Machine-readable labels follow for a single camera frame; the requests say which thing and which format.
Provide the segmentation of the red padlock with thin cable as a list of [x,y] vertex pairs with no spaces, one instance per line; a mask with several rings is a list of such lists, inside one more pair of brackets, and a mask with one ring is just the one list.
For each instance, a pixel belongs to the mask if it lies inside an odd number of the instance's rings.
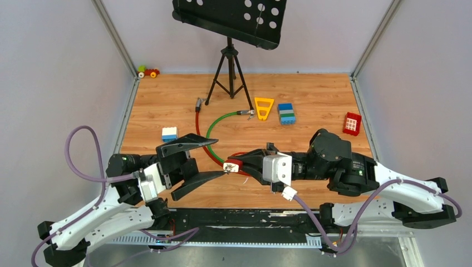
[[227,160],[225,160],[225,161],[223,162],[223,166],[224,166],[225,164],[238,165],[238,166],[239,166],[239,172],[238,172],[238,174],[248,176],[245,172],[242,171],[242,166],[243,166],[242,161],[237,160],[237,159],[227,159]]

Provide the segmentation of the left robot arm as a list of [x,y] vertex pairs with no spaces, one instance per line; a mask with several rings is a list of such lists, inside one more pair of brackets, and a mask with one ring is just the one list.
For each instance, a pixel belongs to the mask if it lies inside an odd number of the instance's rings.
[[151,155],[114,154],[100,170],[99,196],[69,217],[37,227],[38,246],[50,266],[75,266],[114,238],[154,227],[166,229],[170,210],[160,194],[179,200],[222,171],[198,170],[190,151],[216,143],[194,133],[164,143]]

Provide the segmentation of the small key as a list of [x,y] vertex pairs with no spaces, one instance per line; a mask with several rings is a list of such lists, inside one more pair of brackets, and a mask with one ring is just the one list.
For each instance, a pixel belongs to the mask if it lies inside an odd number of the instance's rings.
[[234,165],[234,164],[225,164],[223,166],[224,172],[225,173],[238,173],[239,172],[239,166]]

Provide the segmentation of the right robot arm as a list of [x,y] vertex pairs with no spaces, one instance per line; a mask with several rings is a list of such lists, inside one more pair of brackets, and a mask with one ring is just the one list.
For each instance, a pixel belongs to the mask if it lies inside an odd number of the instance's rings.
[[373,158],[353,152],[351,143],[319,129],[306,152],[281,152],[268,144],[229,157],[223,167],[242,171],[272,192],[289,200],[299,200],[292,182],[326,181],[339,195],[367,194],[365,202],[325,203],[319,208],[318,226],[325,232],[359,222],[400,221],[413,229],[433,229],[455,222],[462,215],[458,203],[447,195],[442,177],[417,180],[395,172]]

